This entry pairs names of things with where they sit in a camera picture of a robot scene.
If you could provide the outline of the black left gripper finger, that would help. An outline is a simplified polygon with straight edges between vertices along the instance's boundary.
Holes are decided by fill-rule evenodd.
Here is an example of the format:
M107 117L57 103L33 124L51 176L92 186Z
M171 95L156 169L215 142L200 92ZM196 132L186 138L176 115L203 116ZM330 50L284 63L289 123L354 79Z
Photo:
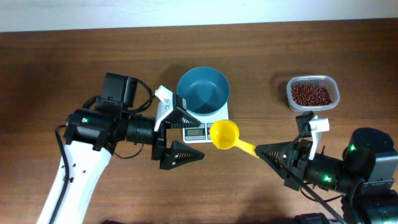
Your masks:
M174 108L165 120L169 123L170 129L197 128L201 125L201 121L179 107Z
M179 141L173 141L170 148L166 148L160 157L160 169L170 170L184 164L200 161L205 154Z

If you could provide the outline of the yellow plastic measuring scoop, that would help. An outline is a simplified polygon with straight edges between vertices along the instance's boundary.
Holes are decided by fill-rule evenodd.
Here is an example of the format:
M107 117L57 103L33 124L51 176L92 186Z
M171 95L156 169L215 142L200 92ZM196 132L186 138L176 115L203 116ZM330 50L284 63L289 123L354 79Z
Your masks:
M210 128L210 138L217 149L228 150L238 147L249 155L259 158L255 150L255 145L240 140L239 128L231 120L219 120L212 124Z

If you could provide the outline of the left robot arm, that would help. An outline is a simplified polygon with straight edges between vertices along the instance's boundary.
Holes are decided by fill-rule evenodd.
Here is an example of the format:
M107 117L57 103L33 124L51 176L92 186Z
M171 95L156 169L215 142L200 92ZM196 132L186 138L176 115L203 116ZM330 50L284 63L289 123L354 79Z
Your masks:
M149 98L133 108L137 86ZM152 147L152 159L170 170L204 158L204 153L179 141L167 145L168 129L197 128L184 98L160 86L152 91L142 80L107 73L102 92L86 101L55 133L61 152L60 165L39 223L82 223L93 195L120 141Z

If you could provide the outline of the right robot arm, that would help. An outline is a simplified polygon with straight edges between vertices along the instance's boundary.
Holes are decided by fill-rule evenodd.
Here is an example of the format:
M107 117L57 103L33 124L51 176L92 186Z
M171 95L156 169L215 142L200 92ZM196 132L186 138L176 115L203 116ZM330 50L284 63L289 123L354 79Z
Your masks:
M303 129L290 142L263 144L254 152L284 180L318 202L340 223L397 223L392 189L397 151L390 135L374 128L354 130L341 159L316 153Z

